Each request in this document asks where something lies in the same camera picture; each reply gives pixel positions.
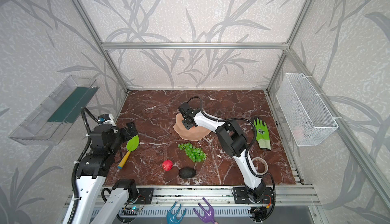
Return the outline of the green fake grape bunch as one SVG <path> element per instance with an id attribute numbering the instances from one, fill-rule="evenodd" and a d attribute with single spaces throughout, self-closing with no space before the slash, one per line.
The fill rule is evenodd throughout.
<path id="1" fill-rule="evenodd" d="M 180 150 L 183 150 L 186 155 L 193 162 L 204 162 L 207 159 L 206 153 L 198 148 L 193 146 L 191 143 L 178 144 L 177 146 Z"/>

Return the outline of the red fake apple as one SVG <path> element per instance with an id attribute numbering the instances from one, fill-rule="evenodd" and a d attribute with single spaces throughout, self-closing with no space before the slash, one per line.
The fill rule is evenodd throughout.
<path id="1" fill-rule="evenodd" d="M 170 171 L 173 168 L 173 162 L 171 160 L 166 160 L 162 163 L 162 168 L 165 171 Z"/>

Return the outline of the dark fake avocado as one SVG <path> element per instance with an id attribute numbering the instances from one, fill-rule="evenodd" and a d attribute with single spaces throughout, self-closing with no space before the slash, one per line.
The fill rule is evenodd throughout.
<path id="1" fill-rule="evenodd" d="M 182 179 L 190 179 L 197 175 L 197 171 L 191 167 L 184 167 L 179 170 L 178 175 Z"/>

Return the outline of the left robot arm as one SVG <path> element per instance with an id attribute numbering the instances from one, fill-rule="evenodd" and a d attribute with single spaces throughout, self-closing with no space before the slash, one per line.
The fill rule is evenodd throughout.
<path id="1" fill-rule="evenodd" d="M 73 196 L 64 224 L 110 224 L 118 219 L 128 224 L 129 219 L 119 215 L 124 204 L 137 200 L 139 192 L 132 179 L 119 180 L 111 189 L 103 188 L 115 155 L 122 144 L 139 139 L 134 122 L 119 128 L 112 114 L 95 117 L 87 108 L 81 109 L 86 128 L 87 143 L 74 163 L 71 176 Z"/>

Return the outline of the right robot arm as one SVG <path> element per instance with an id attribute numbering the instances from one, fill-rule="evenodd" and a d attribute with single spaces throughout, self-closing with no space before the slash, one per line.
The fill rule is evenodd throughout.
<path id="1" fill-rule="evenodd" d="M 256 127 L 251 121 L 245 118 L 217 118 L 203 112 L 201 109 L 193 109 L 187 102 L 182 103 L 178 107 L 178 110 L 183 116 L 182 122 L 186 129 L 202 126 L 216 133 L 222 149 L 231 156 L 238 165 L 244 179 L 248 197 L 253 203 L 258 203 L 261 196 L 264 195 L 267 186 L 263 178 L 269 175 L 272 181 L 271 203 L 273 205 L 275 204 L 276 187 L 272 174 L 257 173 L 248 152 L 257 137 Z M 253 128 L 254 136 L 249 144 L 243 129 L 238 123 L 239 120 L 248 122 Z"/>

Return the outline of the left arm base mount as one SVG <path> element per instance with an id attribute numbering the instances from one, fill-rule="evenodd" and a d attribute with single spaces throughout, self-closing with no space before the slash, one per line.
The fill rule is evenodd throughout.
<path id="1" fill-rule="evenodd" d="M 134 204 L 136 205 L 151 205 L 153 198 L 154 188 L 153 187 L 141 187 L 138 188 L 138 194 Z"/>

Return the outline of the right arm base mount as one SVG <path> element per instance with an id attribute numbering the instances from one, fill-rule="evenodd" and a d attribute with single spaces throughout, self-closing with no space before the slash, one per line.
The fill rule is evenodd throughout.
<path id="1" fill-rule="evenodd" d="M 272 198 L 274 197 L 274 191 L 271 187 L 266 187 L 265 191 L 255 196 L 245 187 L 232 187 L 232 195 L 234 197 L 235 204 L 272 204 Z"/>

